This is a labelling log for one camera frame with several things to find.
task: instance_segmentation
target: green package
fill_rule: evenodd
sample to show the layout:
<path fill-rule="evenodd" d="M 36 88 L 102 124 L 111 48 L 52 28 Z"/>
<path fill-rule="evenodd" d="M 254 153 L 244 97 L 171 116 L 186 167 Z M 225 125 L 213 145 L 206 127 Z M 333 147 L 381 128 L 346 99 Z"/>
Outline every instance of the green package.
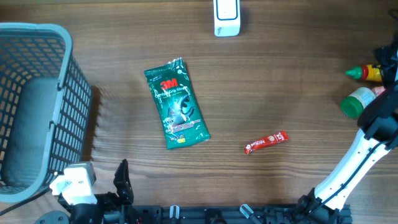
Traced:
<path fill-rule="evenodd" d="M 167 149 L 208 140 L 210 134 L 182 58 L 144 73 L 162 120 Z"/>

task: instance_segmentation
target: gray wire basket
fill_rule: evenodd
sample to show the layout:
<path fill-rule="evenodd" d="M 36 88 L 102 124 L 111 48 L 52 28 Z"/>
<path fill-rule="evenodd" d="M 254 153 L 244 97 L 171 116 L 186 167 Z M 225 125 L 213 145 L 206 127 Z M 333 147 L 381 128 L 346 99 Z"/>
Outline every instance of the gray wire basket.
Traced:
<path fill-rule="evenodd" d="M 81 160 L 92 93 L 54 24 L 0 23 L 0 202 L 19 202 Z"/>

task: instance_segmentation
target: wooden table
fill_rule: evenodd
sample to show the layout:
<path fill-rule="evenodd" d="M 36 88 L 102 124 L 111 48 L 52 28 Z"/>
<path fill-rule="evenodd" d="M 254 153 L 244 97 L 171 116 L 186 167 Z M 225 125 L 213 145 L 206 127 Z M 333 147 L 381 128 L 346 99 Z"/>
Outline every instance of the wooden table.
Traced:
<path fill-rule="evenodd" d="M 368 83 L 344 71 L 376 62 L 391 43 L 393 1 L 242 1 L 241 33 L 213 34 L 213 3 L 0 7 L 0 21 L 55 23 L 94 91 L 83 160 L 96 193 L 129 161 L 136 205 L 295 203 L 350 147 L 356 121 L 344 97 Z M 144 70 L 185 60 L 212 138 L 168 151 Z M 244 146 L 286 130 L 289 142 L 247 156 Z M 348 198 L 355 223 L 398 223 L 398 153 L 378 162 Z M 8 207 L 0 204 L 0 209 Z M 33 223 L 59 210 L 47 194 L 1 217 Z"/>

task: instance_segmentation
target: red candy bar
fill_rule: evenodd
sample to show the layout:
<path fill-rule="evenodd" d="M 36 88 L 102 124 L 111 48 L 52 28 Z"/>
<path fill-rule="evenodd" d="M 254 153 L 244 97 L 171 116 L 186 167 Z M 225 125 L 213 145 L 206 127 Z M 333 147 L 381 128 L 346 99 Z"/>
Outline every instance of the red candy bar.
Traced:
<path fill-rule="evenodd" d="M 273 146 L 275 144 L 278 144 L 282 141 L 287 141 L 289 139 L 288 135 L 286 134 L 285 131 L 281 131 L 277 134 L 273 134 L 271 136 L 266 136 L 262 139 L 258 139 L 257 141 L 248 144 L 244 148 L 244 153 L 249 154 L 252 151 L 256 151 L 258 149 L 262 149 L 265 147 Z"/>

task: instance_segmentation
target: mustard bottle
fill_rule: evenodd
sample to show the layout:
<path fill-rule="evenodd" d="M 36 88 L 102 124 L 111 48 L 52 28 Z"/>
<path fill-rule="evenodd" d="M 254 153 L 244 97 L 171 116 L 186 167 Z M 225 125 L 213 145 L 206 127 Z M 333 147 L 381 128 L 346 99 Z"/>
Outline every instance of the mustard bottle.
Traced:
<path fill-rule="evenodd" d="M 382 82 L 382 71 L 380 69 L 380 65 L 357 66 L 351 70 L 347 70 L 346 75 L 351 76 L 356 80 Z"/>

